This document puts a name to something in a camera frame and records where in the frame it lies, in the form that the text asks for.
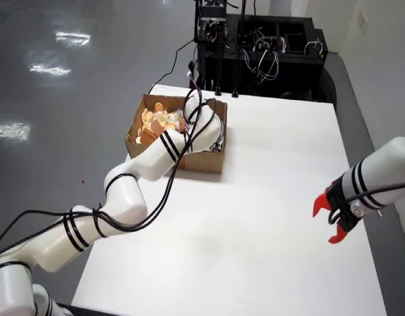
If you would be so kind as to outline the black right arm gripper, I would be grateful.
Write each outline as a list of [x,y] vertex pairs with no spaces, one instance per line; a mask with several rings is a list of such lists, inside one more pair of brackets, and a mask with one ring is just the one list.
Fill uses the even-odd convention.
[[328,240],[330,244],[338,244],[343,241],[348,234],[345,230],[352,230],[364,216],[364,206],[359,200],[346,201],[346,198],[359,192],[356,181],[335,180],[325,193],[320,194],[315,199],[313,217],[322,209],[331,210],[328,223],[337,223],[336,234]]

